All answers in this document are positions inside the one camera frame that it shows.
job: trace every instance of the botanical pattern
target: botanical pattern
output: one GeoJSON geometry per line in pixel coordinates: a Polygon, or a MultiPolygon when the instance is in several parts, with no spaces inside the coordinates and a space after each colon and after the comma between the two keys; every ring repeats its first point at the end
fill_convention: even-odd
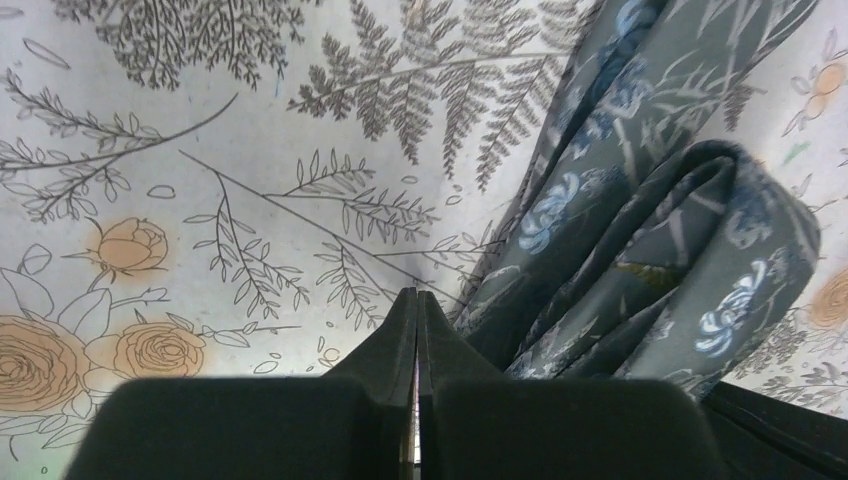
{"type": "Polygon", "coordinates": [[[254,90],[261,65],[282,78],[288,42],[305,39],[300,5],[311,3],[321,0],[53,0],[59,18],[96,24],[97,38],[114,50],[127,78],[169,90],[180,86],[188,65],[223,65],[254,90]]]}
{"type": "Polygon", "coordinates": [[[733,343],[733,332],[738,330],[738,322],[750,313],[754,294],[763,283],[768,264],[758,259],[751,263],[753,274],[747,274],[733,284],[733,292],[721,300],[718,308],[701,317],[701,333],[706,338],[695,341],[695,350],[710,357],[725,354],[733,343]]]}
{"type": "Polygon", "coordinates": [[[590,95],[576,109],[567,102],[571,118],[552,126],[561,129],[554,152],[564,153],[456,327],[518,378],[662,378],[699,398],[788,311],[820,236],[812,213],[738,145],[688,144],[787,38],[776,21],[794,30],[810,9],[752,5],[740,21],[712,4],[675,3],[651,24],[656,15],[639,2],[615,5],[593,29],[612,38],[597,50],[594,78],[581,72],[567,87],[590,95]],[[622,35],[642,20],[651,35],[622,35]],[[699,40],[718,34],[726,45],[699,40]],[[604,170],[622,181],[580,185],[604,170]],[[730,293],[719,287],[731,282],[730,293]]]}
{"type": "Polygon", "coordinates": [[[485,124],[477,152],[477,186],[485,191],[512,147],[541,125],[564,60],[580,43],[601,2],[552,0],[538,11],[519,0],[469,0],[460,12],[453,2],[403,0],[407,26],[401,39],[387,35],[362,0],[350,0],[358,45],[324,36],[326,67],[310,67],[289,108],[336,121],[354,111],[365,138],[376,141],[391,126],[413,164],[430,133],[432,103],[445,102],[443,168],[449,179],[467,137],[485,124]],[[541,37],[548,51],[523,53],[541,37]],[[487,98],[494,98],[494,107],[487,98]]]}
{"type": "MultiPolygon", "coordinates": [[[[614,369],[605,355],[637,346],[616,343],[628,338],[622,331],[599,333],[610,318],[632,320],[628,328],[657,345],[685,339],[690,355],[709,360],[693,349],[713,338],[698,320],[752,274],[756,258],[767,262],[760,294],[728,329],[730,350],[752,354],[733,372],[668,365],[662,378],[697,396],[725,376],[848,415],[839,280],[848,31],[834,20],[845,8],[839,0],[6,0],[0,477],[60,477],[100,405],[132,378],[320,374],[408,285],[433,291],[459,325],[516,292],[555,293],[532,315],[532,335],[517,339],[528,363],[511,371],[537,358],[534,343],[562,360],[542,376],[614,369]],[[653,180],[670,177],[644,181],[695,132],[739,142],[757,159],[734,157],[744,181],[727,213],[697,175],[666,197],[653,180]],[[762,169],[783,188],[746,187],[770,178],[762,169]],[[781,205],[792,196],[822,227],[818,255],[812,229],[780,240],[785,226],[774,222],[787,218],[781,205]],[[595,227],[615,220],[614,205],[651,218],[616,220],[638,230],[622,244],[594,242],[595,227]],[[675,213],[682,208],[710,225],[732,218],[712,238],[745,260],[716,273],[724,287],[692,300],[691,315],[672,318],[666,307],[706,246],[686,243],[689,258],[670,248],[665,263],[651,263],[640,245],[668,242],[678,227],[692,232],[675,213]],[[782,243],[758,253],[772,242],[782,243]],[[548,284],[562,291],[535,288],[528,269],[510,264],[514,252],[536,249],[534,262],[555,267],[548,284]],[[809,288],[785,304],[814,257],[809,288]],[[557,322],[606,270],[615,288],[637,279],[645,290],[604,304],[604,315],[581,318],[568,334],[557,322]],[[640,298],[656,301],[642,308],[640,298]],[[469,300],[475,308],[465,308],[469,300]],[[606,341],[595,346],[596,336],[606,341]],[[587,348],[594,353],[574,355],[587,348]]],[[[805,211],[788,218],[813,221],[805,211]]],[[[639,376],[638,368],[628,361],[619,374],[639,376]]]]}

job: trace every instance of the gray fern drawing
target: gray fern drawing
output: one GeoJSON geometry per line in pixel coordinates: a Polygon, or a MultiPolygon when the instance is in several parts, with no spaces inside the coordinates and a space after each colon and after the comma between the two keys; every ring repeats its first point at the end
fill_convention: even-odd
{"type": "Polygon", "coordinates": [[[600,3],[548,1],[537,12],[519,0],[469,0],[459,17],[450,15],[451,0],[404,0],[403,32],[391,37],[363,0],[351,0],[358,45],[327,34],[326,65],[310,67],[310,83],[300,86],[289,109],[315,117],[332,112],[336,121],[355,111],[365,138],[376,141],[392,128],[416,165],[419,145],[433,128],[432,104],[440,100],[449,179],[465,140],[485,122],[476,156],[477,185],[485,192],[511,149],[539,126],[565,59],[600,3]],[[540,33],[552,51],[518,53],[540,33]]]}
{"type": "Polygon", "coordinates": [[[742,112],[745,110],[745,106],[748,104],[748,101],[754,96],[755,93],[760,95],[765,94],[766,91],[751,86],[745,83],[747,80],[747,75],[740,79],[739,83],[734,85],[730,91],[727,92],[727,95],[724,97],[724,128],[728,132],[735,132],[736,127],[739,126],[739,118],[742,116],[742,112]]]}
{"type": "Polygon", "coordinates": [[[299,4],[321,0],[53,0],[63,20],[96,23],[97,37],[134,82],[154,90],[179,87],[187,65],[218,65],[254,90],[260,65],[282,78],[288,40],[301,44],[299,4]]]}

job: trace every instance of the leaf print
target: leaf print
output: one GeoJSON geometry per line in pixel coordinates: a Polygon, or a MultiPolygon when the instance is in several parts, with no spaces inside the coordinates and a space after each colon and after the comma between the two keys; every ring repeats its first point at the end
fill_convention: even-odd
{"type": "Polygon", "coordinates": [[[724,125],[728,132],[736,131],[736,127],[739,126],[739,118],[742,116],[745,106],[753,98],[754,94],[763,95],[766,93],[761,88],[745,83],[746,79],[747,76],[741,78],[739,82],[730,88],[727,96],[724,97],[724,125]]]}
{"type": "Polygon", "coordinates": [[[27,249],[21,259],[21,264],[18,267],[18,273],[26,273],[27,275],[35,275],[47,268],[50,260],[53,259],[53,254],[43,246],[34,243],[27,249]]]}
{"type": "Polygon", "coordinates": [[[85,438],[87,429],[88,424],[68,425],[50,437],[41,448],[62,448],[76,445],[85,438]]]}
{"type": "Polygon", "coordinates": [[[486,99],[497,96],[498,92],[491,83],[498,80],[503,80],[501,69],[493,65],[477,65],[476,62],[452,65],[439,73],[437,83],[442,86],[441,99],[447,102],[442,153],[448,179],[453,179],[463,140],[489,111],[486,99]]]}
{"type": "Polygon", "coordinates": [[[516,50],[540,31],[549,39],[562,37],[561,46],[577,45],[582,26],[594,18],[600,3],[545,2],[547,22],[540,28],[534,10],[520,6],[519,0],[470,1],[462,20],[449,14],[451,1],[404,0],[404,29],[400,37],[392,37],[361,0],[351,0],[358,45],[342,45],[326,35],[326,66],[310,67],[310,82],[300,86],[299,99],[289,100],[289,109],[315,117],[332,112],[337,121],[356,110],[365,138],[377,140],[391,126],[407,159],[417,164],[418,146],[438,111],[433,102],[444,101],[443,167],[453,178],[465,138],[486,119],[487,102],[495,99],[495,118],[487,119],[479,153],[478,188],[485,191],[509,151],[539,126],[570,56],[516,50]],[[447,42],[454,30],[461,31],[462,39],[447,42]],[[460,53],[476,57],[456,59],[460,53]],[[401,59],[413,66],[396,69],[401,59]],[[509,61],[507,71],[499,60],[509,61]]]}
{"type": "Polygon", "coordinates": [[[695,341],[695,350],[709,357],[720,357],[730,349],[733,332],[745,321],[751,300],[765,279],[768,262],[758,259],[751,263],[753,274],[741,276],[733,284],[734,290],[719,303],[715,310],[704,313],[699,325],[706,338],[695,341]]]}
{"type": "Polygon", "coordinates": [[[481,56],[509,55],[539,33],[536,13],[516,8],[520,0],[469,0],[462,32],[467,48],[481,56]]]}
{"type": "Polygon", "coordinates": [[[389,104],[392,125],[398,133],[403,153],[413,165],[418,165],[418,144],[433,126],[430,101],[438,98],[433,85],[436,79],[426,71],[395,77],[389,84],[389,104]]]}
{"type": "Polygon", "coordinates": [[[559,77],[564,70],[561,60],[554,56],[527,60],[507,67],[506,79],[501,82],[505,91],[496,97],[499,108],[494,119],[487,122],[488,133],[483,136],[477,157],[477,183],[481,191],[496,169],[503,164],[511,147],[531,136],[531,128],[539,127],[537,108],[546,108],[553,99],[559,77]]]}
{"type": "Polygon", "coordinates": [[[570,53],[580,44],[580,35],[595,21],[603,5],[604,2],[595,0],[541,2],[540,37],[551,48],[570,53]]]}
{"type": "Polygon", "coordinates": [[[65,307],[59,314],[58,323],[83,343],[88,343],[106,333],[111,309],[112,294],[109,290],[94,290],[65,307]]]}
{"type": "Polygon", "coordinates": [[[565,221],[565,209],[580,190],[580,177],[574,173],[562,176],[563,182],[552,186],[532,211],[521,219],[518,245],[531,255],[541,253],[551,241],[551,235],[565,221]]]}
{"type": "Polygon", "coordinates": [[[53,298],[43,285],[6,268],[0,268],[0,275],[12,288],[18,306],[25,314],[31,312],[46,317],[53,313],[53,298]]]}
{"type": "MultiPolygon", "coordinates": [[[[256,90],[260,65],[282,78],[287,40],[302,44],[304,15],[296,0],[53,0],[63,20],[95,23],[97,37],[112,47],[127,77],[151,89],[176,90],[188,65],[224,65],[256,90]]],[[[300,0],[301,4],[312,3],[300,0]]]]}

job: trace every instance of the black plastic object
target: black plastic object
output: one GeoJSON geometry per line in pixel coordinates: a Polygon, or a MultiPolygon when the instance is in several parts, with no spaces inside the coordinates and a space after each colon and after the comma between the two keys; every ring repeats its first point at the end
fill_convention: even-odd
{"type": "Polygon", "coordinates": [[[848,479],[848,422],[727,383],[703,401],[733,479],[848,479]]]}
{"type": "Polygon", "coordinates": [[[404,479],[417,296],[320,378],[139,380],[97,414],[69,480],[404,479]]]}
{"type": "MultiPolygon", "coordinates": [[[[728,391],[711,397],[706,413],[720,432],[722,459],[705,414],[675,387],[508,380],[454,332],[432,294],[414,289],[403,290],[380,328],[320,378],[122,386],[97,415],[67,478],[411,478],[416,354],[425,480],[720,480],[727,478],[724,459],[751,461],[735,450],[754,444],[744,444],[744,435],[795,462],[780,464],[791,477],[775,478],[841,478],[842,447],[812,451],[816,435],[839,420],[827,419],[807,438],[776,414],[776,433],[733,413],[746,400],[728,391]],[[786,438],[775,444],[775,435],[786,438]],[[738,438],[743,447],[731,441],[738,438]]],[[[845,424],[837,428],[846,438],[845,424]]],[[[733,478],[768,478],[738,474],[764,469],[732,467],[733,478]]]]}

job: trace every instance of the gray fabric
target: gray fabric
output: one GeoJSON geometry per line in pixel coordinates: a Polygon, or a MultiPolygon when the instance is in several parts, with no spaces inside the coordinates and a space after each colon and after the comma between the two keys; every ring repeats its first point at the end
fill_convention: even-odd
{"type": "Polygon", "coordinates": [[[812,275],[818,226],[740,147],[688,144],[815,3],[608,2],[538,149],[555,161],[457,320],[468,342],[519,378],[696,397],[753,351],[812,275]]]}

